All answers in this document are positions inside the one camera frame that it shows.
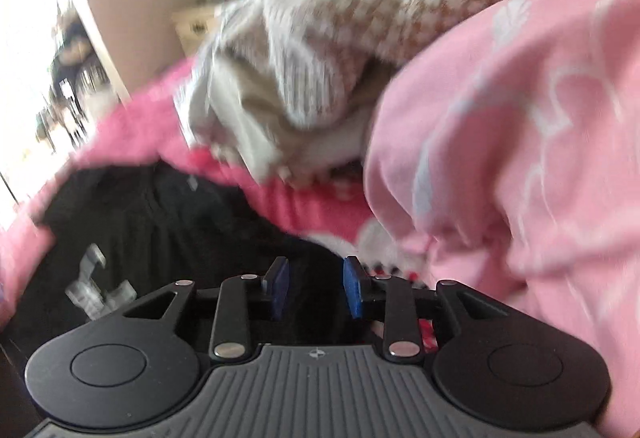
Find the drawer handle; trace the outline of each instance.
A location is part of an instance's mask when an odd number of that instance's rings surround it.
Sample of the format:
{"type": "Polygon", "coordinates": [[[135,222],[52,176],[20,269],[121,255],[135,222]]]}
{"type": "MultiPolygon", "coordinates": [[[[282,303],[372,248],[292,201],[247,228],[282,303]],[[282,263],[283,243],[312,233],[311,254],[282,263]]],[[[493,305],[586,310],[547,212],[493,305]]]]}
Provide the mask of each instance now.
{"type": "Polygon", "coordinates": [[[191,31],[194,34],[204,34],[207,31],[207,25],[205,25],[205,24],[191,24],[191,31]]]}

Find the crosshair logo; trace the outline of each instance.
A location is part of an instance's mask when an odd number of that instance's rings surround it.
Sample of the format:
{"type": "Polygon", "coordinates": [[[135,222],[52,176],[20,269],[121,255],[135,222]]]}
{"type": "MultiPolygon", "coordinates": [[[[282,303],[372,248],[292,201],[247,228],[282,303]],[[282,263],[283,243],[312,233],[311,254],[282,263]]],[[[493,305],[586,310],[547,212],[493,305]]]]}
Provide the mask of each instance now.
{"type": "Polygon", "coordinates": [[[318,360],[326,355],[326,352],[322,351],[320,348],[315,348],[309,352],[309,357],[318,360]]]}

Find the pink bedding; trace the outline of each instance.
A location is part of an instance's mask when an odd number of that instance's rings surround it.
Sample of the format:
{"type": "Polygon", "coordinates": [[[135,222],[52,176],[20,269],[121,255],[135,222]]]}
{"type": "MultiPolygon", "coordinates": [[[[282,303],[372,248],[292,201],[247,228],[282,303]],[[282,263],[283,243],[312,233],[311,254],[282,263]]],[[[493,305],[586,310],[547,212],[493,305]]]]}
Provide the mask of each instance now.
{"type": "Polygon", "coordinates": [[[188,61],[181,63],[135,93],[126,108],[118,107],[98,126],[91,145],[21,209],[8,231],[0,232],[0,328],[14,313],[34,269],[53,244],[50,233],[36,227],[31,217],[42,211],[60,181],[75,167],[162,158],[187,173],[239,185],[262,216],[283,230],[317,240],[339,255],[357,255],[368,263],[379,261],[405,270],[419,263],[399,251],[373,217],[360,181],[343,179],[304,191],[295,191],[279,180],[258,186],[247,171],[218,163],[208,150],[188,150],[178,128],[172,94],[190,68],[188,61]]]}
{"type": "Polygon", "coordinates": [[[507,0],[386,89],[369,204],[427,282],[455,278],[592,344],[600,430],[640,428],[640,0],[507,0]]]}

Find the gray ribbed panel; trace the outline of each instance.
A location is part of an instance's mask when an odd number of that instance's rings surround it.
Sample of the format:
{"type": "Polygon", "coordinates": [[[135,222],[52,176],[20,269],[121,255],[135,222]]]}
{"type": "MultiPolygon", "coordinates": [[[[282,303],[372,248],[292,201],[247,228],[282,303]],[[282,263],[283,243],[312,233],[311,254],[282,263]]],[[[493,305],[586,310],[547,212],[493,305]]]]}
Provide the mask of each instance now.
{"type": "MultiPolygon", "coordinates": [[[[117,438],[531,438],[476,421],[441,399],[422,370],[370,346],[265,346],[254,361],[213,371],[200,394],[162,423],[117,438]]],[[[89,435],[46,424],[33,438],[89,435]]],[[[588,425],[537,435],[599,438],[588,425]]]]}

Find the white leaf pattern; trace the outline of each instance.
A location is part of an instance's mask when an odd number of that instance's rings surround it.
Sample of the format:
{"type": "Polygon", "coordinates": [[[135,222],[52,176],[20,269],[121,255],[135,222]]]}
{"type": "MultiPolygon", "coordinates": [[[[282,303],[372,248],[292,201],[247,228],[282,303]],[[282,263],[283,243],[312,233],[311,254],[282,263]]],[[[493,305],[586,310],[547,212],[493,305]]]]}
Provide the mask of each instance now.
{"type": "Polygon", "coordinates": [[[493,22],[494,50],[511,43],[529,19],[529,0],[507,0],[495,13],[493,22]]]}

